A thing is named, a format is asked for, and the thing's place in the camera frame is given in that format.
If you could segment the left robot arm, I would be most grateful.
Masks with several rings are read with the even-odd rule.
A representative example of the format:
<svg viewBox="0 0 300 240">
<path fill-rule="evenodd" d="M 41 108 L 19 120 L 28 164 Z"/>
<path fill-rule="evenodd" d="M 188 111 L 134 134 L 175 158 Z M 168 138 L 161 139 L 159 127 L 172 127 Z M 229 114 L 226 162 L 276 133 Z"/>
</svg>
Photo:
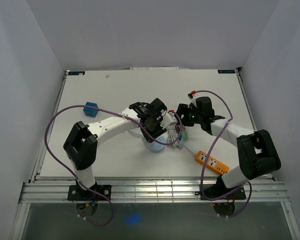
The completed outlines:
<svg viewBox="0 0 300 240">
<path fill-rule="evenodd" d="M 84 124 L 79 121 L 74 124 L 63 149 L 74 167 L 78 193 L 85 200 L 96 195 L 92 165 L 98 147 L 104 142 L 125 131 L 140 128 L 145 141 L 151 143 L 175 123 L 175 116 L 168 112 L 159 98 L 155 98 L 151 103 L 135 102 L 118 115 L 98 122 Z"/>
</svg>

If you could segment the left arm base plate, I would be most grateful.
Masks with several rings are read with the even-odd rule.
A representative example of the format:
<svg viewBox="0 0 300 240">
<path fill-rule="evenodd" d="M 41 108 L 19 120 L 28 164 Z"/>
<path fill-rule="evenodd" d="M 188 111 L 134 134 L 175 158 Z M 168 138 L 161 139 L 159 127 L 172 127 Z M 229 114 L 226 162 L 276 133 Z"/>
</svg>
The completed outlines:
<svg viewBox="0 0 300 240">
<path fill-rule="evenodd" d="M 107 199 L 111 199 L 112 186 L 111 185 L 98 185 L 97 183 L 91 187 L 91 190 L 97 192 Z M 103 196 L 95 194 L 89 190 L 83 189 L 78 184 L 71 185 L 68 189 L 67 200 L 68 201 L 106 201 Z"/>
</svg>

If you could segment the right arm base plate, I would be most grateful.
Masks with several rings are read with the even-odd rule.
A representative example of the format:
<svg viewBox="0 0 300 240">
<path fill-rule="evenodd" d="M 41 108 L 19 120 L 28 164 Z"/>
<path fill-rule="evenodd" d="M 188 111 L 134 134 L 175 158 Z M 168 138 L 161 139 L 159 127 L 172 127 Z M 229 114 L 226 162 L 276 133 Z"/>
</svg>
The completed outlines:
<svg viewBox="0 0 300 240">
<path fill-rule="evenodd" d="M 245 200 L 246 194 L 243 185 L 233 188 L 220 188 L 216 184 L 207 187 L 204 191 L 204 195 L 200 191 L 196 191 L 194 194 L 200 196 L 201 200 L 206 200 L 205 197 L 210 199 L 219 198 L 220 196 L 226 195 L 222 199 L 227 200 Z"/>
</svg>

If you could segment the round light blue socket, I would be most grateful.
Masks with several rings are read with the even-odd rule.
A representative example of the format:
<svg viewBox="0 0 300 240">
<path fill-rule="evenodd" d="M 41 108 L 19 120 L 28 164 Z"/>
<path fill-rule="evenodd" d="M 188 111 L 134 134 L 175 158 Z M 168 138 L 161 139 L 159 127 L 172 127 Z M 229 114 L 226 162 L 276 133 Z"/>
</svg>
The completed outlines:
<svg viewBox="0 0 300 240">
<path fill-rule="evenodd" d="M 152 143 L 150 143 L 146 148 L 152 152 L 152 153 L 160 153 L 165 149 L 165 145 L 167 143 L 167 139 L 164 135 L 160 135 L 156 138 L 157 141 L 159 141 L 160 143 L 153 141 Z"/>
</svg>

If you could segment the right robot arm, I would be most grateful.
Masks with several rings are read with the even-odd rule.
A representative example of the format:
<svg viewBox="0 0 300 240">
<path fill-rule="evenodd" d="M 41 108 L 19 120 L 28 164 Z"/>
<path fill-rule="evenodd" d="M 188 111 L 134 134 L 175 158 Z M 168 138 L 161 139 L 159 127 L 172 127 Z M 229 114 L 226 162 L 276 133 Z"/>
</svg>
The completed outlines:
<svg viewBox="0 0 300 240">
<path fill-rule="evenodd" d="M 203 199 L 227 199 L 238 186 L 281 168 L 281 160 L 267 130 L 251 130 L 216 115 L 209 97 L 193 97 L 190 104 L 179 104 L 181 124 L 195 124 L 211 136 L 220 137 L 237 148 L 238 166 L 217 177 L 216 183 L 200 194 Z"/>
</svg>

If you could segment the blue cube socket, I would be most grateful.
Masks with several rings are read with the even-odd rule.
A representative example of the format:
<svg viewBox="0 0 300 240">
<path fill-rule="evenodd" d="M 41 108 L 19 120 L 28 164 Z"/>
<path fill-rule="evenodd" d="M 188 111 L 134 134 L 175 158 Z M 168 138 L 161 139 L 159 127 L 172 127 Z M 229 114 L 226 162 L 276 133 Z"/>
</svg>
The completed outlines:
<svg viewBox="0 0 300 240">
<path fill-rule="evenodd" d="M 83 108 L 83 112 L 87 117 L 95 118 L 98 114 L 97 103 L 95 102 L 86 102 L 85 107 Z"/>
</svg>

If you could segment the white usb charger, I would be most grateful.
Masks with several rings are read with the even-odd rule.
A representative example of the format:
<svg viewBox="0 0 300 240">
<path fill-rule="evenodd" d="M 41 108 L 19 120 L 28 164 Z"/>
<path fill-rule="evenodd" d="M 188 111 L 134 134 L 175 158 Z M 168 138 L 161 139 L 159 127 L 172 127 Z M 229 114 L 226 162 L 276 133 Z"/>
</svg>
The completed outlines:
<svg viewBox="0 0 300 240">
<path fill-rule="evenodd" d="M 175 126 L 177 123 L 178 120 L 176 119 L 175 115 L 172 112 L 168 112 L 165 114 L 165 116 L 162 119 L 161 127 L 163 129 L 166 129 L 171 125 Z"/>
</svg>

